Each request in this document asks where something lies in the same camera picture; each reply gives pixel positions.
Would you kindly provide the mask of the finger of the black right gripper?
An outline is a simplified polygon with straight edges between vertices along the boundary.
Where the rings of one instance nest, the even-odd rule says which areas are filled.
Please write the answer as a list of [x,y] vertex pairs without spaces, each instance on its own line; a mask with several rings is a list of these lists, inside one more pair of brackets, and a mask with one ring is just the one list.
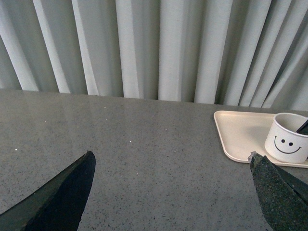
[[308,121],[306,121],[296,132],[298,134],[308,135]]

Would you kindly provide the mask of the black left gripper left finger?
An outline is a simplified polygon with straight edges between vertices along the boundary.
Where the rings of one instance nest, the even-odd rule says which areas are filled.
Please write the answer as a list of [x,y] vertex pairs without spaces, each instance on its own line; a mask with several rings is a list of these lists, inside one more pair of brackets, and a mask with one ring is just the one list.
[[88,151],[27,198],[0,216],[2,231],[76,231],[95,173]]

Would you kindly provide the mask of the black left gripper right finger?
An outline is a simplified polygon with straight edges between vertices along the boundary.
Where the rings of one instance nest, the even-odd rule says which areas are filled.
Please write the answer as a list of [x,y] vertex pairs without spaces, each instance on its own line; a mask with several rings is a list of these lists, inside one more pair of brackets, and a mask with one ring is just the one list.
[[253,151],[248,157],[258,201],[274,231],[308,229],[308,185]]

